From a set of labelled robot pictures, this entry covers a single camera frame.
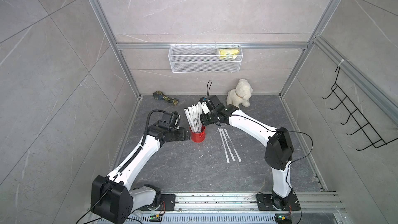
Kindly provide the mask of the red cup container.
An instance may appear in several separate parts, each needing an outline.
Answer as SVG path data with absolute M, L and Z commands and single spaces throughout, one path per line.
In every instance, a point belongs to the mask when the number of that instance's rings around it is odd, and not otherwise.
M 195 133 L 192 129 L 190 129 L 190 138 L 191 141 L 195 143 L 202 143 L 205 140 L 205 126 L 202 126 L 201 131 L 199 133 Z

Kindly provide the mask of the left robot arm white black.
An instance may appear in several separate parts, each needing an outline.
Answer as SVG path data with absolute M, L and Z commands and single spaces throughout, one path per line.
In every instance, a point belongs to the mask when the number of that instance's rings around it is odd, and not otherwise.
M 152 185 L 132 189 L 137 175 L 149 159 L 168 142 L 190 140 L 185 128 L 150 126 L 133 151 L 107 176 L 98 176 L 92 183 L 91 208 L 94 214 L 112 222 L 124 223 L 129 215 L 142 207 L 157 208 L 161 190 Z

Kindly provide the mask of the bundle of white straws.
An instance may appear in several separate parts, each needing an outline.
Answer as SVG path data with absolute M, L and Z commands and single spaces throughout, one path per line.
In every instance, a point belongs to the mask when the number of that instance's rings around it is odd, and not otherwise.
M 188 108 L 184 109 L 184 113 L 188 120 L 190 129 L 193 133 L 201 133 L 202 132 L 202 122 L 200 115 L 202 114 L 201 104 L 192 105 Z

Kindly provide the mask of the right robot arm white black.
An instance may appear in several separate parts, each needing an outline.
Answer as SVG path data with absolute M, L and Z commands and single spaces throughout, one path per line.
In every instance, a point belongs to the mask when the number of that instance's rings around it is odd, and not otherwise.
M 203 125 L 225 123 L 244 131 L 265 146 L 264 159 L 273 173 L 273 206 L 279 210 L 295 209 L 298 200 L 290 179 L 294 148 L 289 131 L 284 127 L 266 125 L 232 104 L 224 106 L 216 95 L 200 98 L 199 106 L 203 111 L 200 115 Z

